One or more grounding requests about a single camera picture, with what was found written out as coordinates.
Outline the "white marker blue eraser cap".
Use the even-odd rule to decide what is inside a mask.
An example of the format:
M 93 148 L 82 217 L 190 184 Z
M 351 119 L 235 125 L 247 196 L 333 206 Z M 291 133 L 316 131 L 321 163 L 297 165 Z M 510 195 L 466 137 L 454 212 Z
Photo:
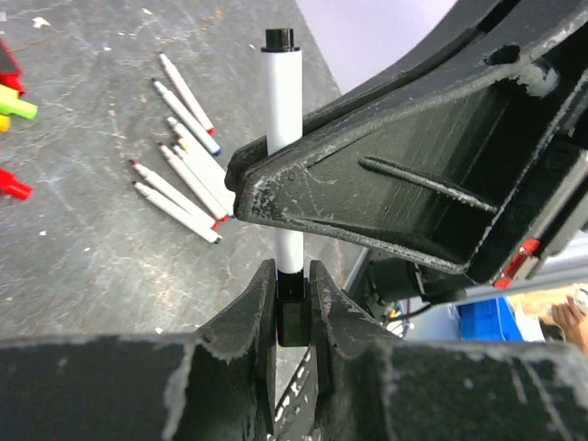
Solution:
M 181 223 L 183 226 L 198 235 L 207 243 L 221 242 L 221 236 L 219 234 L 217 234 L 211 228 L 205 227 L 201 221 L 198 221 L 192 215 L 188 214 L 184 209 L 177 206 L 174 202 L 165 197 L 156 189 L 148 187 L 137 181 L 133 181 L 132 185 L 139 194 L 151 202 L 155 207 Z

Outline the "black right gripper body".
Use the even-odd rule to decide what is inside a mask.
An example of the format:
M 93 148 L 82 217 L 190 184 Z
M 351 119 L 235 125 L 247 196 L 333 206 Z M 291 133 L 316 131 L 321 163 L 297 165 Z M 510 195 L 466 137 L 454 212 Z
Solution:
M 587 90 L 587 4 L 584 1 L 460 1 L 414 49 L 367 82 L 399 82 L 424 77 L 520 77 L 554 85 L 570 84 L 570 109 L 560 137 L 570 145 L 570 202 L 587 178 L 587 150 L 568 133 Z M 498 276 L 454 274 L 475 282 L 510 281 L 537 253 L 519 249 Z

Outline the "white marker red eraser cap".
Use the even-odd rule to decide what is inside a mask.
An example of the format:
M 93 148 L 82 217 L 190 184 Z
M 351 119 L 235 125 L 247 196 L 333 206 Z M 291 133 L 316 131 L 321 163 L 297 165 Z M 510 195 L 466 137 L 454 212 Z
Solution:
M 187 184 L 194 195 L 206 206 L 216 221 L 226 221 L 227 211 L 215 199 L 209 190 L 196 178 L 194 173 L 187 167 L 185 162 L 165 144 L 158 142 L 158 149 L 164 159 L 170 164 L 175 172 Z

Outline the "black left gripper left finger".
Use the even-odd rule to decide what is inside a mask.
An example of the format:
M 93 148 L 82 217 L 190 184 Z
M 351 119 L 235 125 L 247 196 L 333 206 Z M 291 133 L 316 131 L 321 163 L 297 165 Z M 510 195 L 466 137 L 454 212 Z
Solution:
M 273 432 L 276 264 L 263 261 L 246 289 L 203 326 L 195 349 L 195 435 Z

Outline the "white marker yellow cap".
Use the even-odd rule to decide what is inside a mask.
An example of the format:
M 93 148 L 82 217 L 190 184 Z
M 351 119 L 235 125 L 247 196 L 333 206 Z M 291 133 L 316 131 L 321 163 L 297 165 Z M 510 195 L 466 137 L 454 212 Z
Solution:
M 199 143 L 188 141 L 186 138 L 178 138 L 177 141 L 186 152 L 196 176 L 203 178 L 202 183 L 205 187 L 219 201 L 228 215 L 233 217 L 235 194 L 225 186 L 225 170 Z

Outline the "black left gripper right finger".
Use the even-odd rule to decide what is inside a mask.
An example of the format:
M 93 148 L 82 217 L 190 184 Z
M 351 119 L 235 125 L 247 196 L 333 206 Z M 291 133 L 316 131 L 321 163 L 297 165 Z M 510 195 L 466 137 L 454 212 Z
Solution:
M 379 345 L 396 344 L 400 338 L 344 294 L 319 260 L 310 264 L 310 294 L 317 407 L 324 409 L 374 389 Z

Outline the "white marker green cap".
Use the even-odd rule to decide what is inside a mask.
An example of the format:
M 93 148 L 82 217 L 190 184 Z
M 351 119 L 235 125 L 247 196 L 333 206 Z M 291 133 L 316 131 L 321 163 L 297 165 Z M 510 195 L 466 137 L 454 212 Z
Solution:
M 166 122 L 174 132 L 177 143 L 186 153 L 188 167 L 226 210 L 228 215 L 233 217 L 235 195 L 224 184 L 225 170 L 189 132 L 183 123 L 171 116 L 166 118 Z

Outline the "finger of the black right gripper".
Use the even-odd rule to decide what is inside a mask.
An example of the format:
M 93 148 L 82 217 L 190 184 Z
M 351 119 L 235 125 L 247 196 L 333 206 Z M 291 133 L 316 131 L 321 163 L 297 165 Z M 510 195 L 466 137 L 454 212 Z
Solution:
M 236 192 L 241 221 L 330 236 L 448 274 L 498 276 L 525 245 L 564 233 L 570 145 L 559 134 L 570 84 L 520 77 L 424 77 L 457 82 L 464 174 L 445 180 L 365 158 L 407 182 L 398 192 L 346 192 L 319 183 L 307 160 L 270 177 L 252 172 Z
M 366 168 L 373 158 L 425 177 L 445 180 L 464 174 L 463 126 L 457 82 L 365 82 L 303 119 L 303 136 L 275 154 L 266 137 L 236 151 L 226 186 L 243 192 L 252 172 L 270 177 L 307 160 L 319 183 L 346 192 L 398 192 L 407 182 Z

